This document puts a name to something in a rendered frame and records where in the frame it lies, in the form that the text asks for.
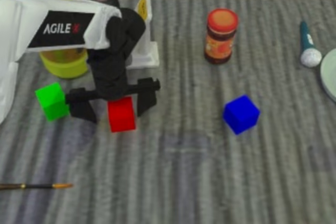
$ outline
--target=red x logo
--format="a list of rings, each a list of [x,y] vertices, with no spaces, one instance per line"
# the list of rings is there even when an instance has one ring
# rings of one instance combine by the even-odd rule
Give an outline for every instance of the red x logo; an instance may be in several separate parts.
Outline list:
[[[79,27],[80,27],[80,25],[78,23],[77,24],[73,24],[72,25],[72,33],[73,34],[78,33],[79,32]]]

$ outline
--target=jar lid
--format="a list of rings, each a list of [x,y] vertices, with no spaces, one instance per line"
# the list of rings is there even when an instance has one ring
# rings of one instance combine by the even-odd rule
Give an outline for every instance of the jar lid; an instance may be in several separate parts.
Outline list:
[[[230,9],[218,8],[209,13],[208,25],[218,32],[230,32],[237,28],[238,16]]]

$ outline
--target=cube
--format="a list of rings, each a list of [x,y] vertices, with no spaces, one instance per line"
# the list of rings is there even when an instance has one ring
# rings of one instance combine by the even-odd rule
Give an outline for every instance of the cube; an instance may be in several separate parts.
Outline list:
[[[54,121],[70,114],[65,94],[58,82],[35,91],[37,100],[48,121]]]
[[[131,97],[108,102],[111,132],[135,130],[135,116]]]
[[[223,119],[236,135],[257,124],[260,110],[247,95],[227,103],[223,111]]]

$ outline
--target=white plate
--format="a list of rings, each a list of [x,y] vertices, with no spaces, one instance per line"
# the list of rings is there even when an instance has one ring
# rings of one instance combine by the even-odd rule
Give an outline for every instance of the white plate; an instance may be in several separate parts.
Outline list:
[[[331,50],[322,60],[321,80],[328,96],[336,102],[336,49]]]

